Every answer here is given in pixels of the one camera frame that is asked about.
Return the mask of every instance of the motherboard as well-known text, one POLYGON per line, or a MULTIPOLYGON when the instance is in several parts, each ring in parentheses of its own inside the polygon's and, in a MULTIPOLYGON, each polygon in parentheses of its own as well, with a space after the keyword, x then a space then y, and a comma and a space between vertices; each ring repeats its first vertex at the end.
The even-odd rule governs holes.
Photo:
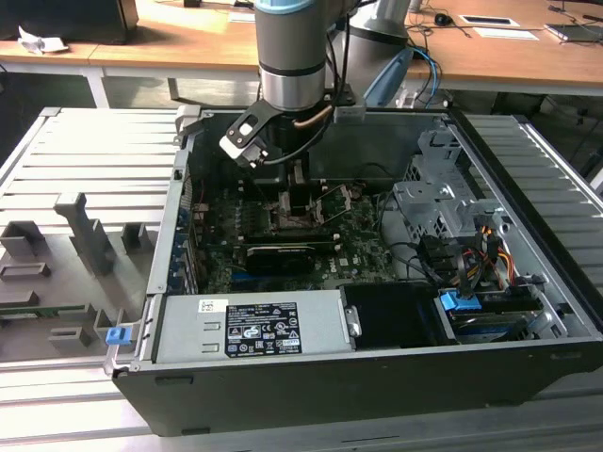
POLYGON ((200 292, 336 289, 394 281, 391 253, 376 229, 375 197, 338 185, 291 215, 278 201, 223 189, 197 205, 200 292))

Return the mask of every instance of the blue latch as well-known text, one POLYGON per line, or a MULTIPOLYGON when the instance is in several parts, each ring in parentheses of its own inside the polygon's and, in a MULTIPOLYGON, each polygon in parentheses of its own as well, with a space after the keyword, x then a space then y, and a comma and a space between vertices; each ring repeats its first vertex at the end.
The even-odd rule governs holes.
POLYGON ((474 295, 470 299, 462 299, 457 292, 447 292, 440 297, 445 311, 468 311, 479 310, 481 304, 478 298, 474 295))
POLYGON ((132 327, 113 327, 106 332, 105 343, 108 346, 131 346, 132 327))

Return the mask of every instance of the blue cable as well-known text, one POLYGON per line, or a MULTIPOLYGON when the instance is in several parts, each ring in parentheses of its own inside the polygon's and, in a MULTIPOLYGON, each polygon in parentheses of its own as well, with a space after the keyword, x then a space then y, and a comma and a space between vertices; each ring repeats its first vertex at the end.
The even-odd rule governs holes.
POLYGON ((432 66, 432 73, 433 73, 433 85, 432 85, 432 95, 430 97, 430 100, 425 104, 425 108, 430 106, 430 102, 432 101, 433 95, 435 94, 435 91, 437 89, 437 70, 435 69, 435 64, 433 63, 433 60, 430 56, 428 56, 427 54, 425 54, 425 52, 423 52, 422 50, 417 49, 416 47, 410 46, 409 48, 413 49, 414 52, 418 53, 419 55, 421 55, 423 58, 425 58, 426 61, 428 61, 430 63, 430 65, 432 66))

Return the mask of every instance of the circuit board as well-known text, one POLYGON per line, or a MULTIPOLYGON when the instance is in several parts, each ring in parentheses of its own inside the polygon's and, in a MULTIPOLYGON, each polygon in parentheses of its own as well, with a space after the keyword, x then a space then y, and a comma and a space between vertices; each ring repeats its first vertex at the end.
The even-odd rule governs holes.
POLYGON ((318 212, 309 211, 302 217, 282 213, 278 202, 245 201, 235 191, 223 190, 208 200, 203 237, 198 239, 204 258, 200 264, 206 268, 201 292, 321 290, 346 283, 394 281, 391 254, 374 228, 377 213, 371 197, 357 194, 353 200, 344 199, 347 190, 338 186, 315 204, 318 212), (300 242, 300 238, 310 236, 314 240, 330 237, 331 243, 300 242), (247 270, 245 252, 254 246, 249 242, 274 247, 290 245, 288 242, 294 240, 298 246, 326 250, 313 256, 309 271, 257 276, 247 270))

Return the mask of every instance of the sticker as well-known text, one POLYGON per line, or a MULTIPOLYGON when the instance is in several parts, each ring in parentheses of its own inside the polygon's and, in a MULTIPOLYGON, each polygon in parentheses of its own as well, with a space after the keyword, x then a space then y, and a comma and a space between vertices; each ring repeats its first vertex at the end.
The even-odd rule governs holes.
POLYGON ((228 299, 200 299, 199 313, 225 313, 228 299))
POLYGON ((224 305, 224 309, 229 358, 302 353, 297 303, 224 305))

